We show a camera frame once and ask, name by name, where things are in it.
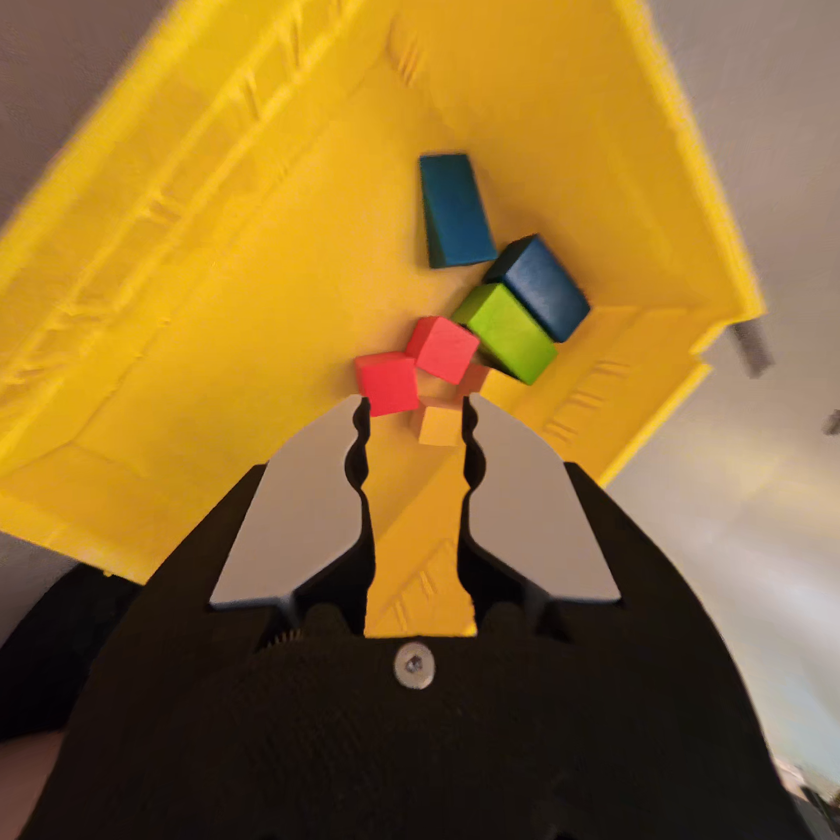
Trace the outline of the yellow plastic bin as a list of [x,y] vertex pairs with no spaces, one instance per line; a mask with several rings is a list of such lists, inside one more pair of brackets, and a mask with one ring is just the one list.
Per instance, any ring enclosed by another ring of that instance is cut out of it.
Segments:
[[2,532],[146,582],[252,466],[449,316],[418,159],[592,312],[482,394],[607,484],[764,313],[643,2],[180,2],[2,233]]

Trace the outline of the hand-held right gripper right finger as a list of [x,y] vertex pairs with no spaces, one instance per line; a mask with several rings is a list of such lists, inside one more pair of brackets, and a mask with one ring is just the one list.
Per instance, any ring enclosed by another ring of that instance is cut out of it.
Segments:
[[476,629],[498,604],[513,604],[537,628],[557,603],[619,603],[570,471],[551,446],[479,394],[464,398],[462,438],[457,574]]

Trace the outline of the black table strip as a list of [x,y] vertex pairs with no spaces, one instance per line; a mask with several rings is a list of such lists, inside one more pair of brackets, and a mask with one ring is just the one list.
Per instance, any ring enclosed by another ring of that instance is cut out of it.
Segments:
[[751,379],[759,379],[774,366],[761,318],[728,325],[728,333],[737,349],[742,366]]

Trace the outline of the small yellow wooden cube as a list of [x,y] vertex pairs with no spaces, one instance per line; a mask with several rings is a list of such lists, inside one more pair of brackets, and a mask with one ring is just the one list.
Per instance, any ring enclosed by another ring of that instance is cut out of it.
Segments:
[[443,399],[420,395],[411,419],[411,429],[420,445],[460,446],[463,425],[462,399]]

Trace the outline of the green wooden block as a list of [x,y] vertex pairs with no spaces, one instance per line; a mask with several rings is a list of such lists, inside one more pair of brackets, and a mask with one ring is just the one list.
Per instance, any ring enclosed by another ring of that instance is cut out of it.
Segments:
[[500,282],[474,288],[451,319],[477,336],[487,358],[525,385],[533,385],[557,358],[554,341]]

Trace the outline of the person's right forearm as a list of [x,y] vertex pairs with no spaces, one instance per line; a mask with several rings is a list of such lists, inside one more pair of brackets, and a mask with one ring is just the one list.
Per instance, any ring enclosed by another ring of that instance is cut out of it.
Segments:
[[15,839],[23,830],[55,766],[64,737],[63,731],[53,731],[2,742],[2,839]]

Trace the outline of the red wooden cube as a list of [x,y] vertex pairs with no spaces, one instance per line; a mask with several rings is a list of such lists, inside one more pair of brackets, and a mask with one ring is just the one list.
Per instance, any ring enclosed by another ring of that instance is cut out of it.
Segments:
[[480,347],[480,339],[447,318],[420,318],[407,342],[405,353],[415,366],[451,385],[463,380]]
[[415,411],[419,406],[414,357],[405,352],[373,353],[353,360],[359,393],[371,418]]

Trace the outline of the blue rectangular block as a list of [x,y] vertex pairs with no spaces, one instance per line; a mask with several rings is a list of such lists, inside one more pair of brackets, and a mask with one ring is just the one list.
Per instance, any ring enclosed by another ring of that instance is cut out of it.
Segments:
[[430,268],[494,261],[498,252],[468,155],[424,154],[418,163]]

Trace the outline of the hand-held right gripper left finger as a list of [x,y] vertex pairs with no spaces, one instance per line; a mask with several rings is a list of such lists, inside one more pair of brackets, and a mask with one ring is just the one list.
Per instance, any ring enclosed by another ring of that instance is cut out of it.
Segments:
[[371,404],[352,395],[294,434],[269,460],[209,605],[271,606],[287,627],[317,605],[364,634],[375,538],[364,483]]

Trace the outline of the dark blue wooden block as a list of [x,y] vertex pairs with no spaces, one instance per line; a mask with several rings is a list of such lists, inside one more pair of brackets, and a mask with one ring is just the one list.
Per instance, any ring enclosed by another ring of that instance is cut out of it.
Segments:
[[566,342],[592,309],[539,234],[505,247],[482,282],[500,283],[509,289],[554,343]]

